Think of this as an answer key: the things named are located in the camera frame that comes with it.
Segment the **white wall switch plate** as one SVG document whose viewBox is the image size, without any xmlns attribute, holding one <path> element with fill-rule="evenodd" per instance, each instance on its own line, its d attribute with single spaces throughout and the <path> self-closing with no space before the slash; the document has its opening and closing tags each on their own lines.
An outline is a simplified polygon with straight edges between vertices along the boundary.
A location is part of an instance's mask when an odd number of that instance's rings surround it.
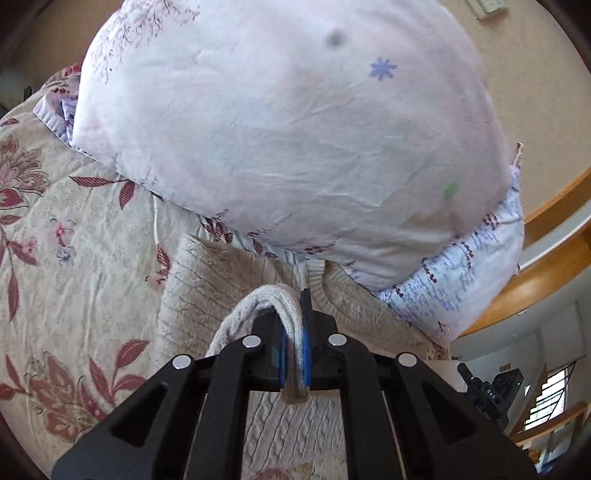
<svg viewBox="0 0 591 480">
<path fill-rule="evenodd" d="M 478 20 L 488 19 L 507 11 L 504 0 L 466 0 Z"/>
</svg>

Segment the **window with curtain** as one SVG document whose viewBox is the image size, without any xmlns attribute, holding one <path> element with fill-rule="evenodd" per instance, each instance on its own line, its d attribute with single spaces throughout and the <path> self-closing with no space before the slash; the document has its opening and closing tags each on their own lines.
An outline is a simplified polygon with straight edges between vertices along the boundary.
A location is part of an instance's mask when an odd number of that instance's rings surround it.
<svg viewBox="0 0 591 480">
<path fill-rule="evenodd" d="M 529 410 L 524 422 L 524 431 L 538 427 L 565 411 L 568 385 L 575 366 L 576 362 L 571 362 L 548 376 Z"/>
</svg>

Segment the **wooden bed headboard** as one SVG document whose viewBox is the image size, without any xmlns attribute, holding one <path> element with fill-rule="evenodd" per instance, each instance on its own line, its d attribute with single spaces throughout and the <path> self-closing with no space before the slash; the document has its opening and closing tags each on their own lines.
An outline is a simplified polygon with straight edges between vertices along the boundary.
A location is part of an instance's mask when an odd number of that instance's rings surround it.
<svg viewBox="0 0 591 480">
<path fill-rule="evenodd" d="M 526 311 L 590 265 L 590 172 L 527 217 L 520 270 L 465 334 Z"/>
</svg>

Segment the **floral bed quilt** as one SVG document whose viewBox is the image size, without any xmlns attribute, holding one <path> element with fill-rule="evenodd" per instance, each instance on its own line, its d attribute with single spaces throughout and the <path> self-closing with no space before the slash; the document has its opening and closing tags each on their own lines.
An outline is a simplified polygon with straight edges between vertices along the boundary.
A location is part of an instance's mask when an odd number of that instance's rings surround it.
<svg viewBox="0 0 591 480">
<path fill-rule="evenodd" d="M 1 414 L 43 474 L 142 381 L 211 341 L 159 318 L 200 218 L 67 147 L 36 115 L 50 77 L 1 122 Z"/>
</svg>

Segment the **white floral pillow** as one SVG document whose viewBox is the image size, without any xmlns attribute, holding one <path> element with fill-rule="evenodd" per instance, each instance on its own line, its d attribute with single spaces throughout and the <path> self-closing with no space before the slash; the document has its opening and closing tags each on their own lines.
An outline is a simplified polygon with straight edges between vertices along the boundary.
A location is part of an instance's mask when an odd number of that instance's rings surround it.
<svg viewBox="0 0 591 480">
<path fill-rule="evenodd" d="M 232 234 L 339 264 L 437 343 L 518 267 L 520 172 L 437 1 L 126 1 L 35 114 Z"/>
</svg>

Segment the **beige cable-knit sweater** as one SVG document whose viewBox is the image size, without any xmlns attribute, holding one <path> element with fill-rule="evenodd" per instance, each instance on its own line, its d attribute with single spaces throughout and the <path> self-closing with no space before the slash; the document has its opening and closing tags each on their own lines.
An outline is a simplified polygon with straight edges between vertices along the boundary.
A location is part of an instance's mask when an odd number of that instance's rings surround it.
<svg viewBox="0 0 591 480">
<path fill-rule="evenodd" d="M 388 305 L 353 282 L 335 263 L 270 260 L 194 237 L 181 239 L 164 284 L 155 334 L 158 360 L 187 353 L 204 357 L 221 321 L 259 286 L 308 288 L 312 305 L 335 318 L 340 331 L 370 351 L 411 351 L 423 360 L 448 360 L 449 350 L 394 317 Z M 335 391 L 311 393 L 287 405 L 277 393 L 249 400 L 242 456 L 245 479 L 344 479 L 345 437 Z"/>
</svg>

